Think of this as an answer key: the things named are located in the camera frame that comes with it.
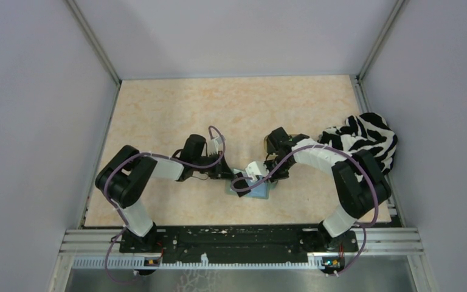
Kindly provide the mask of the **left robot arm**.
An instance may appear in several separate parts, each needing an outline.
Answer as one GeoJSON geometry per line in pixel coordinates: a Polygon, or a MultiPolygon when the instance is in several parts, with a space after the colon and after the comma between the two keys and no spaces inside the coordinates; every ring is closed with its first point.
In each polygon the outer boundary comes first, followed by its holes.
{"type": "Polygon", "coordinates": [[[134,244],[149,252],[158,243],[156,223],[140,200],[149,180],[183,182],[195,173],[210,179],[233,179],[234,173],[224,157],[224,143],[222,134],[210,140],[192,134],[173,156],[142,153],[125,145],[101,169],[94,185],[118,212],[134,244]]]}

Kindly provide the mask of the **green card holder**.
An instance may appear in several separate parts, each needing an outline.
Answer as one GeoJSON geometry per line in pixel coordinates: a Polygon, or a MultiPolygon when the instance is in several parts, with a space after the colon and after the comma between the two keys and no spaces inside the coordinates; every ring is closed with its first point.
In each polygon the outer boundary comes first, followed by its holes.
{"type": "Polygon", "coordinates": [[[230,188],[230,182],[225,185],[225,192],[229,195],[237,196],[239,198],[253,198],[260,200],[268,200],[271,190],[277,187],[277,182],[264,182],[263,184],[251,189],[247,194],[239,196],[230,188]]]}

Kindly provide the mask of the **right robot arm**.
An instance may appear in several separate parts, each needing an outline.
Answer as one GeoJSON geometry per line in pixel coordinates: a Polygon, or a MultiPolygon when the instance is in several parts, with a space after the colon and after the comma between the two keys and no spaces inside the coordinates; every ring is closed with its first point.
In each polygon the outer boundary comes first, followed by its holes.
{"type": "Polygon", "coordinates": [[[266,152],[274,158],[253,161],[243,173],[236,173],[230,188],[239,196],[266,183],[274,183],[289,176],[296,164],[318,169],[332,176],[339,205],[318,225],[318,242],[326,251],[335,250],[342,235],[371,210],[392,194],[384,174],[368,150],[349,153],[320,144],[305,134],[292,136],[283,127],[269,133],[266,152]]]}

